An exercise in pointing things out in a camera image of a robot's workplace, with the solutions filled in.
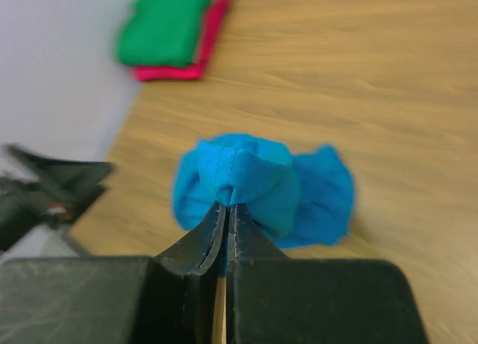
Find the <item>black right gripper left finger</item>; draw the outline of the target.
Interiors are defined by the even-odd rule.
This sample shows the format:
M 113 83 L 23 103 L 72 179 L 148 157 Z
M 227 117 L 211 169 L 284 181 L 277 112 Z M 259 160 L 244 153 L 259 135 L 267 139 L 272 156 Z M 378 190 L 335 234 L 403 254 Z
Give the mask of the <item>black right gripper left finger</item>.
M 38 227 L 1 256 L 3 343 L 218 343 L 226 209 L 154 257 L 77 254 Z

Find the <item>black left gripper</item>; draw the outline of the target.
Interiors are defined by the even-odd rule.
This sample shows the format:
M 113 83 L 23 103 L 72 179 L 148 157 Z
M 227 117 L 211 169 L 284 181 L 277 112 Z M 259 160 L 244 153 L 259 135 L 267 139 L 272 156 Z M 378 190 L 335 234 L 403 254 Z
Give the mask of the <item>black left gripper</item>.
M 17 144 L 5 144 L 2 150 L 37 176 L 27 181 L 1 175 L 2 251 L 37 225 L 71 228 L 106 191 L 102 182 L 114 171 L 110 162 L 47 157 Z

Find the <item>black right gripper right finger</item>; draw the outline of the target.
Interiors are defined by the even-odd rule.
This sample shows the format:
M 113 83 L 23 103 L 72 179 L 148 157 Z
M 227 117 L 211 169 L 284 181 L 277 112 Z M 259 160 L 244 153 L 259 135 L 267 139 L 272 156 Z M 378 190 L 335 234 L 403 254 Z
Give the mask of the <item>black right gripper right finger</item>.
M 378 259 L 293 259 L 229 212 L 228 343 L 427 343 L 402 270 Z

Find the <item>blue t shirt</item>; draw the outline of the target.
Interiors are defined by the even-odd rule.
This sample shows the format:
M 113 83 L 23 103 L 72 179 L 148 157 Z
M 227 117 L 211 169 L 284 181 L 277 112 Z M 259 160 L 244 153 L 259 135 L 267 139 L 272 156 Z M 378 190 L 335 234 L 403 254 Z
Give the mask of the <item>blue t shirt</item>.
M 200 140 L 181 158 L 172 212 L 195 228 L 214 202 L 247 206 L 280 248 L 333 246 L 348 235 L 355 186 L 335 147 L 293 154 L 283 143 L 249 134 Z

